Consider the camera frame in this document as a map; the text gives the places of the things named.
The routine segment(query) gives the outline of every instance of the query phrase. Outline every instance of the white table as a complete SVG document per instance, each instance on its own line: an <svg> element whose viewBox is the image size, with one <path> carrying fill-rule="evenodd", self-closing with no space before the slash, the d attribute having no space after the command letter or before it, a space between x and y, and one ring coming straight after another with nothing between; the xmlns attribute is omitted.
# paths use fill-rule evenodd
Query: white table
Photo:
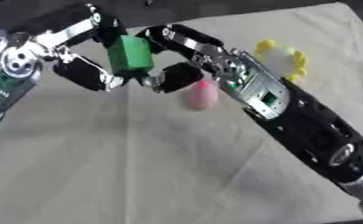
<svg viewBox="0 0 363 224"><path fill-rule="evenodd" d="M363 24L344 4L184 22L228 47L261 39L311 58L300 85L363 134ZM79 53L107 63L95 43ZM166 53L159 67L180 59ZM192 112L182 92L130 83L92 93L47 71L0 125L0 224L289 224L362 218L224 94Z"/></svg>

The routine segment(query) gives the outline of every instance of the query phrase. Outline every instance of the table surface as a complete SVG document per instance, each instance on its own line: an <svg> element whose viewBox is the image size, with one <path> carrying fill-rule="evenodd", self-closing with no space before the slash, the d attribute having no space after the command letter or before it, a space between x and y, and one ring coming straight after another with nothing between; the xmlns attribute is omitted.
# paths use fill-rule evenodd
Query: table surface
<svg viewBox="0 0 363 224"><path fill-rule="evenodd" d="M363 134L363 24L344 4L184 22L253 51L262 39L305 51L299 85ZM107 65L95 43L76 48ZM179 61L165 53L158 67ZM0 223L319 223L361 218L224 94L191 111L185 92L135 82L93 93L46 70L0 125Z"/></svg>

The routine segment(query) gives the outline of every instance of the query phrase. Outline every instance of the robotic hand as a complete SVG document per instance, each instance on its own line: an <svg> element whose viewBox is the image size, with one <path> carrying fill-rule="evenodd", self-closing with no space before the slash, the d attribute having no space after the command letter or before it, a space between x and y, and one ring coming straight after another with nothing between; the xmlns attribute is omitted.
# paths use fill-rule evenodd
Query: robotic hand
<svg viewBox="0 0 363 224"><path fill-rule="evenodd" d="M363 136L332 110L300 87L275 77L249 53L228 51L220 40L184 25L152 26L138 36L150 42L153 53L180 53L189 60L183 67L211 73L248 116L312 170L360 199L363 211ZM178 83L177 74L190 74L180 78L182 82L201 78L199 71L172 68L164 73L165 80L172 79L168 82Z"/></svg>
<svg viewBox="0 0 363 224"><path fill-rule="evenodd" d="M38 83L45 62L55 61L56 74L94 91L110 91L135 78L170 93L200 80L205 70L284 148L360 199L363 210L363 136L316 98L275 77L247 52L228 51L220 40L181 24L152 26L137 35L149 42L152 53L170 50L188 59L155 77L142 69L112 74L69 49L94 39L109 52L126 34L118 18L82 3L13 31L0 30L0 120Z"/></svg>

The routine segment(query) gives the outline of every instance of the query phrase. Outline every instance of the pink sponge ball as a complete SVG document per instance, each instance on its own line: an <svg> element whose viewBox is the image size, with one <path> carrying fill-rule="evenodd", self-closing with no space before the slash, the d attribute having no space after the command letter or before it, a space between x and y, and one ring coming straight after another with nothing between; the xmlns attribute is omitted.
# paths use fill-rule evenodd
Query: pink sponge ball
<svg viewBox="0 0 363 224"><path fill-rule="evenodd" d="M218 88L210 80L200 80L192 86L187 100L194 109L211 108L218 101Z"/></svg>

